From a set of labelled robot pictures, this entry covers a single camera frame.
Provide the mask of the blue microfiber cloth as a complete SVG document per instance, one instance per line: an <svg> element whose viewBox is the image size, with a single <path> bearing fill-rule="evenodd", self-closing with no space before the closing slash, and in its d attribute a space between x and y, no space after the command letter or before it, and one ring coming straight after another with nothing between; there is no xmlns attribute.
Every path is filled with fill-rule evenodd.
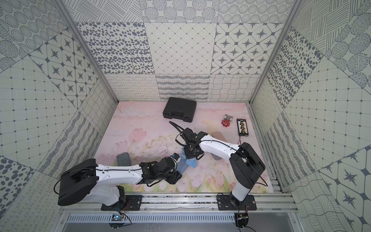
<svg viewBox="0 0 371 232"><path fill-rule="evenodd" d="M180 155L180 159L187 159L185 155L185 149L182 149L182 153ZM196 168L197 167L197 160L195 158L187 159L186 163L189 165L189 167Z"/></svg>

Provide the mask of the dark grey eyeglass case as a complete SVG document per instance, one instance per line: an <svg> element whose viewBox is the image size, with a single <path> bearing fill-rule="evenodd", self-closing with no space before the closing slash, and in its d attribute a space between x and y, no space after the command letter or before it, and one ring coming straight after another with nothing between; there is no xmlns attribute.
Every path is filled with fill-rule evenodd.
<svg viewBox="0 0 371 232"><path fill-rule="evenodd" d="M118 166L131 166L129 153L124 152L116 157Z"/></svg>

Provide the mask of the blue eyeglass case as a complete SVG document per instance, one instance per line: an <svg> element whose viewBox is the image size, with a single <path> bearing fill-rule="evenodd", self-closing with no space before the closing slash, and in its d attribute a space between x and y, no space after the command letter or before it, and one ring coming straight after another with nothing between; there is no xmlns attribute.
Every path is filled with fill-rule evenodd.
<svg viewBox="0 0 371 232"><path fill-rule="evenodd" d="M185 170L189 167L189 165L186 163L187 159L181 159L178 163L177 163L177 172L179 172L180 174L183 174L185 172Z"/></svg>

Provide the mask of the grey felt eyeglass case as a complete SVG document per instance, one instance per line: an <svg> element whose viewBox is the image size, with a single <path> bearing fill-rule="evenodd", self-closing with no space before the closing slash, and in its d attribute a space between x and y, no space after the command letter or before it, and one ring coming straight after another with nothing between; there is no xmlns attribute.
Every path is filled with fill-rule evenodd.
<svg viewBox="0 0 371 232"><path fill-rule="evenodd" d="M221 160L222 159L221 157L219 157L219 156L217 156L213 153L211 155L212 155L213 159L215 159L215 160Z"/></svg>

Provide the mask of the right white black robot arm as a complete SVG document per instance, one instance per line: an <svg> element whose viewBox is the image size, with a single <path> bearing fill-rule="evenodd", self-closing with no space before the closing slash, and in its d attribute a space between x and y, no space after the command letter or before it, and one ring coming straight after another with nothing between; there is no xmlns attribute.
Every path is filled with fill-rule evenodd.
<svg viewBox="0 0 371 232"><path fill-rule="evenodd" d="M246 199L266 169L264 162L248 143L226 143L202 131L196 134L189 128L181 131L180 136L185 142L183 148L187 159L198 159L208 152L230 162L237 180L231 191L231 200L237 203Z"/></svg>

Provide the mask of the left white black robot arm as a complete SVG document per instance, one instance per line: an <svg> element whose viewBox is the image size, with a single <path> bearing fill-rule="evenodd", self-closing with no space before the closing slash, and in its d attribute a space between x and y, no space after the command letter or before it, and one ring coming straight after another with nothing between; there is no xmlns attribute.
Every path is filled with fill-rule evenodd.
<svg viewBox="0 0 371 232"><path fill-rule="evenodd" d="M181 179L177 160L165 157L161 161L142 162L134 166L106 166L87 159L64 172L59 182L58 205L79 202L101 203L103 210L120 211L128 201L122 184L147 185L161 181L174 185Z"/></svg>

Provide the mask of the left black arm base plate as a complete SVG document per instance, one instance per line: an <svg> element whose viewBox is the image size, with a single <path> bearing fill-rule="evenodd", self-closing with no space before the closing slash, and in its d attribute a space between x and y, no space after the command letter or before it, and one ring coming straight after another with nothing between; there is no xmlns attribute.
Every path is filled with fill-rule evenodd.
<svg viewBox="0 0 371 232"><path fill-rule="evenodd" d="M142 195L126 195L125 200L119 200L112 206L102 204L101 211L139 211L142 199Z"/></svg>

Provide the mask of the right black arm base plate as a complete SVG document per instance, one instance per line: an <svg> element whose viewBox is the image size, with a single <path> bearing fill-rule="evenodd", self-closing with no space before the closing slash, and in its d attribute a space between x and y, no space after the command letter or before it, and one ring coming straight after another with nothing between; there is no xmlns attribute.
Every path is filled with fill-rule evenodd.
<svg viewBox="0 0 371 232"><path fill-rule="evenodd" d="M216 195L216 201L219 211L255 211L257 210L256 201L253 195L247 195L243 201L237 200L231 194L222 193Z"/></svg>

